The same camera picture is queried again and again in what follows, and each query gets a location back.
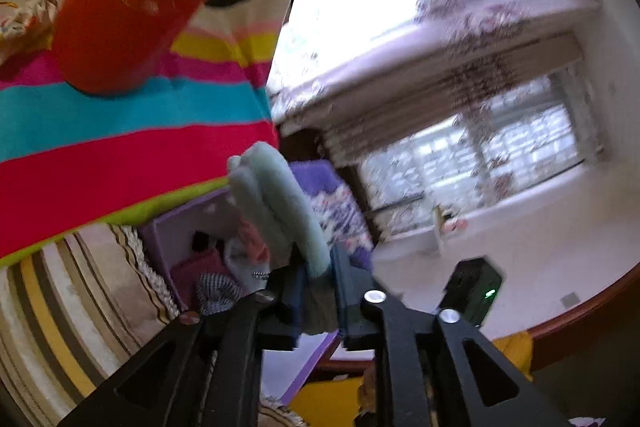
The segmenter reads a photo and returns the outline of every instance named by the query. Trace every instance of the tile floor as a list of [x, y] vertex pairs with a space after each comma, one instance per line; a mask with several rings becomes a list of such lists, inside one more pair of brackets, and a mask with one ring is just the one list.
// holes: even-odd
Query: tile floor
[[404, 303], [430, 311], [454, 266], [487, 255], [505, 281], [482, 331], [489, 338], [529, 328], [565, 311], [572, 293], [591, 298], [640, 262], [640, 191], [623, 168], [578, 167], [495, 208], [438, 255], [414, 235], [379, 245], [374, 273]]

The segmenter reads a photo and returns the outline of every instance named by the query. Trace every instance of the rainbow striped cloth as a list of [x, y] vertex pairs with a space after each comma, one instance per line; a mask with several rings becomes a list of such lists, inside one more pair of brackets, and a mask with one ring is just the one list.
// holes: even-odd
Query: rainbow striped cloth
[[208, 0], [156, 76], [117, 98], [72, 89], [46, 44], [2, 66], [0, 266], [92, 221], [139, 225], [276, 144], [264, 85], [290, 2]]

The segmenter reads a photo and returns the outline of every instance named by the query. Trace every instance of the pillow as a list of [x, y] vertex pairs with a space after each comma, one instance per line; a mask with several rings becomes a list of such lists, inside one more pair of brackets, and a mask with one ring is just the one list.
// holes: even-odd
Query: pillow
[[176, 315], [135, 230], [89, 225], [0, 270], [0, 379], [57, 425]]

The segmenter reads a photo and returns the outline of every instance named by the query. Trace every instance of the striped blanket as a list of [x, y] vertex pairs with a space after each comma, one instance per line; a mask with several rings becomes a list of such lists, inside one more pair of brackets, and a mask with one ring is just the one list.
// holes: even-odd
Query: striped blanket
[[46, 39], [4, 64], [0, 266], [85, 223], [138, 225], [225, 184], [229, 156], [275, 144], [264, 84], [290, 1], [208, 0], [117, 98], [73, 90]]
[[0, 380], [55, 426], [176, 313], [130, 227], [83, 227], [0, 269]]

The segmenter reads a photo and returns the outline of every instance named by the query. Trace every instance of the purple storage box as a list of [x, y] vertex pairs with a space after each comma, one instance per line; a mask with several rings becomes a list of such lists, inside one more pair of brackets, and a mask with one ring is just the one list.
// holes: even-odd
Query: purple storage box
[[180, 311], [187, 309], [171, 279], [171, 269], [190, 258], [193, 234], [200, 230], [216, 239], [228, 240], [238, 234], [238, 209], [229, 202], [227, 187], [156, 217], [138, 229], [149, 262], [164, 277]]

